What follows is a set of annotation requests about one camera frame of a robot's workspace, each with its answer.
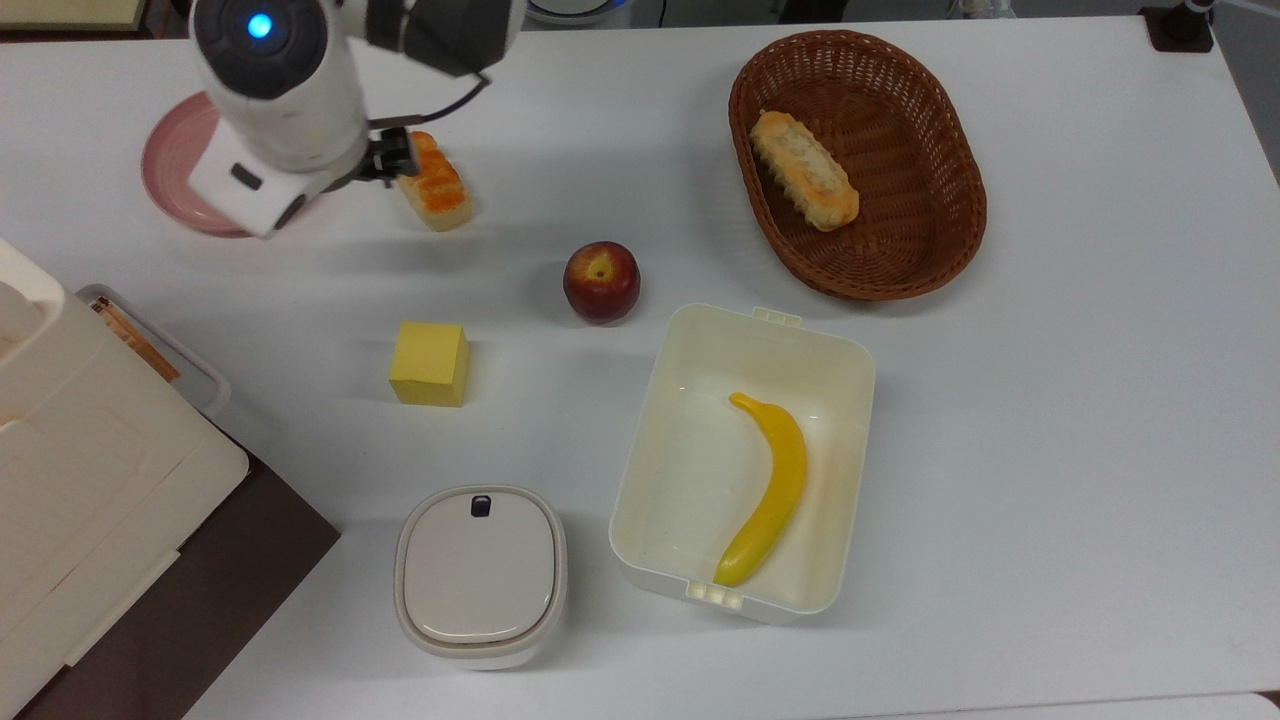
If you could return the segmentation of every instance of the apple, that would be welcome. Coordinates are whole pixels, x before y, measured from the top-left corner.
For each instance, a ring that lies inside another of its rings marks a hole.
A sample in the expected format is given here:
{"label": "apple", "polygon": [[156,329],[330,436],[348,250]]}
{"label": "apple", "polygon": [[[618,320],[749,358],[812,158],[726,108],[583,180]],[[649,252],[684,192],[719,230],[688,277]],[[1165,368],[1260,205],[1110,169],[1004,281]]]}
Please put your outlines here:
{"label": "apple", "polygon": [[586,320],[617,320],[640,297],[640,266],[631,251],[617,242],[585,245],[564,265],[564,297]]}

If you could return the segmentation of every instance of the yellow banana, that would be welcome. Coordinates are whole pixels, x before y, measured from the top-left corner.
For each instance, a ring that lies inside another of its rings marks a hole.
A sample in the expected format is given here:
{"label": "yellow banana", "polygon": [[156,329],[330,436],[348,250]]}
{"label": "yellow banana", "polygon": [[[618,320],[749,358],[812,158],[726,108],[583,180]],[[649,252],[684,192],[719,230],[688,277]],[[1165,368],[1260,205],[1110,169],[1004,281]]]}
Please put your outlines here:
{"label": "yellow banana", "polygon": [[714,582],[735,587],[746,582],[773,551],[782,532],[800,503],[805,478],[809,474],[809,459],[805,454],[804,434],[790,413],[735,392],[730,402],[746,410],[760,425],[764,439],[769,441],[773,452],[773,475],[764,497],[755,512],[746,520],[742,529],[728,543],[728,550],[721,556],[716,568]]}

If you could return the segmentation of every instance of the wicker basket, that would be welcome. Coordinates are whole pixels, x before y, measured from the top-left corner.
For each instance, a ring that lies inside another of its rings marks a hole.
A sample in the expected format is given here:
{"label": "wicker basket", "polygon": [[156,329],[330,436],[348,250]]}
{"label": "wicker basket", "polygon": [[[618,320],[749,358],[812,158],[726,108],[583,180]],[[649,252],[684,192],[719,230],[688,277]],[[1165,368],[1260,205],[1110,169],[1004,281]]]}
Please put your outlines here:
{"label": "wicker basket", "polygon": [[[861,211],[844,228],[809,227],[751,151],[763,110],[791,113],[849,173]],[[785,37],[742,68],[730,127],[755,218],[791,273],[851,300],[914,297],[969,264],[987,227],[987,193],[960,120],[929,70],[852,31]]]}

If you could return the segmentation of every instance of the yellow sponge cube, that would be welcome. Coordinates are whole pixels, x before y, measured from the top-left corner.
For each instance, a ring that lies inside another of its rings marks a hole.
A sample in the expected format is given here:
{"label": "yellow sponge cube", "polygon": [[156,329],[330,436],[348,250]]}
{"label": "yellow sponge cube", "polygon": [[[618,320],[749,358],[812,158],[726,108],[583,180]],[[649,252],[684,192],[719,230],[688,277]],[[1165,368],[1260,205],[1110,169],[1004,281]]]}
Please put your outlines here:
{"label": "yellow sponge cube", "polygon": [[401,323],[389,375],[401,402],[462,407],[471,346],[462,325]]}

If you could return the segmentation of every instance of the white table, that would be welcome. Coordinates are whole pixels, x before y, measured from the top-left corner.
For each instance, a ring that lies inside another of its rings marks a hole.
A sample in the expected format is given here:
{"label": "white table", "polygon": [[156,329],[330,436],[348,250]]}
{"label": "white table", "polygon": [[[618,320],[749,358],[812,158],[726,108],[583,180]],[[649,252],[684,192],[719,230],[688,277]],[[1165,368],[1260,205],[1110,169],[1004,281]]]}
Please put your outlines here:
{"label": "white table", "polygon": [[[189,47],[0,46],[0,237],[221,369],[219,421],[344,533],[192,717],[832,717],[1280,687],[1280,191],[1221,55],[1157,55],[1137,18],[865,26],[946,86],[991,205],[955,282],[868,306],[781,268],[728,142],[737,69],[795,29],[530,33],[431,128],[471,224],[424,236],[361,186],[265,243],[187,232],[140,184],[150,128],[197,88]],[[375,115],[467,86],[357,60]],[[616,328],[559,290],[599,238],[645,273]],[[741,621],[614,566],[649,370],[695,301],[794,313],[877,360],[845,591],[812,621]],[[466,327],[463,409],[396,404],[403,319]],[[524,671],[449,669],[392,611],[404,516],[480,482],[535,489],[568,530],[566,632]]]}

